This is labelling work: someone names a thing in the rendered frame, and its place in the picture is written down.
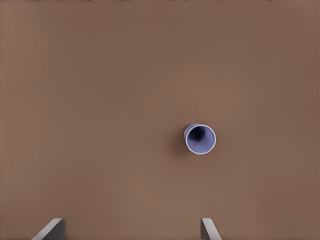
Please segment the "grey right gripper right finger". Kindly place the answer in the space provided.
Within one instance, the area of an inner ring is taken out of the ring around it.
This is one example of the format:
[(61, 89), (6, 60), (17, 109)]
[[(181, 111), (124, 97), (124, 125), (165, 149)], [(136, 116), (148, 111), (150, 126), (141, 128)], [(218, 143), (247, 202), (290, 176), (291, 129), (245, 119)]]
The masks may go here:
[(222, 240), (211, 218), (200, 219), (200, 240)]

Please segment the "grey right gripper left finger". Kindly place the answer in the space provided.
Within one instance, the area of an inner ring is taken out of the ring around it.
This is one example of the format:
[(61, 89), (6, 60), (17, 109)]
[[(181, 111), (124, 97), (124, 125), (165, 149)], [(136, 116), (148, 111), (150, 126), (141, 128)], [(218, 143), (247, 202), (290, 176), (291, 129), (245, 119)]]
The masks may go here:
[(52, 219), (31, 240), (66, 240), (66, 220), (64, 218)]

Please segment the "blue cup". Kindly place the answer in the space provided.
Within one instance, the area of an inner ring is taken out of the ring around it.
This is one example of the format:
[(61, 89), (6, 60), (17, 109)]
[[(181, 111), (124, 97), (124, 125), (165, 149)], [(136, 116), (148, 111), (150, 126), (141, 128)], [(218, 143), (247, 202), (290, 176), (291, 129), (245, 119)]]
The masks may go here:
[(187, 125), (183, 137), (186, 147), (196, 155), (209, 153), (217, 142), (214, 130), (210, 126), (200, 123)]

